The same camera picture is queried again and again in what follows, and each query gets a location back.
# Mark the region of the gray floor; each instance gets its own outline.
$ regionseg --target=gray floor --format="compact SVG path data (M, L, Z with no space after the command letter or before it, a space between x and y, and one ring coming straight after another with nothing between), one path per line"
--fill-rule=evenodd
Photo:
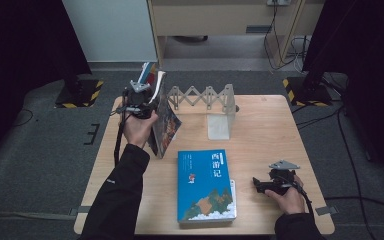
M296 46L302 45L300 40L296 43ZM301 65L298 59L280 70L272 70L262 36L210 36L208 41L170 38L162 70L168 73L167 83L181 89L191 85L221 88L226 83L233 83L235 94L286 96L282 80L289 76L302 76L296 70ZM48 84L26 96L26 110L20 112L14 123L20 126L15 126L2 141L0 213L10 215L0 216L0 239L77 237L73 232L74 220L68 213L81 203L114 99L130 80L137 79L140 74L138 63L91 63L91 68L93 76L82 76L83 79L104 80L93 107L55 109L54 101L63 82ZM336 82L345 85L346 76L337 73L332 76ZM330 92L332 98L340 99L335 92ZM335 101L329 107L300 109L291 106L291 111L296 111L294 118L299 124L331 115L341 105L340 101ZM384 203L382 163L367 161L365 149L350 119L342 113L339 119L340 124L337 115L333 115L309 126L298 125L324 196L358 196L352 168L355 165L363 197ZM99 124L97 136L92 145L85 145L91 140L88 133L95 130L92 124ZM327 202L339 209L339 213L332 216L335 233L327 239L370 239L358 200ZM384 205L369 200L363 203L370 231L376 239L384 239ZM32 215L31 218L18 218L14 213L40 213L40 216L57 220L38 220Z

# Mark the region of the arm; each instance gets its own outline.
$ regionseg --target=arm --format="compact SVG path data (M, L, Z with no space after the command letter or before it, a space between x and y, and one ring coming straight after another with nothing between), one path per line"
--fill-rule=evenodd
M99 190L89 210L80 239L133 239L149 154L142 150L157 115L140 120L130 117L120 162Z
M296 175L295 181L303 186L301 179ZM317 229L313 216L305 213L304 199L295 188L290 187L283 196L270 190L266 190L265 194L276 200L284 212L275 225L278 240L325 239Z

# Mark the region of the yellow black hazard tape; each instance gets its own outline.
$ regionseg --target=yellow black hazard tape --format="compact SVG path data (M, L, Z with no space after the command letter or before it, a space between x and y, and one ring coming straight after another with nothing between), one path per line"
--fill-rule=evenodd
M303 100L299 99L294 92L288 79L283 80L283 86L288 94L289 101L293 106L319 106L325 107L331 105L330 101L316 101L316 100Z
M67 90L63 89L55 102L56 108L90 107L95 103L104 81L84 80L80 82L82 84L82 98L76 101L73 96L67 94Z

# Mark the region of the black curtain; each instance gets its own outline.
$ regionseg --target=black curtain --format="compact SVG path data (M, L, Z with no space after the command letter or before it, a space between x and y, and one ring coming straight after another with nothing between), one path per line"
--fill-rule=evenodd
M34 88L91 71L62 1L0 0L0 141Z
M370 158L384 163L384 1L326 0L303 68L315 81L348 75L349 116Z

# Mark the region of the black jacket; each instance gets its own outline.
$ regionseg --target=black jacket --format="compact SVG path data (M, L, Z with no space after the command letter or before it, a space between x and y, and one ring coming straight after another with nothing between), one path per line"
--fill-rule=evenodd
M79 240L133 239L149 155L127 144L120 162L99 190ZM324 239L308 213L283 215L276 221L278 240Z

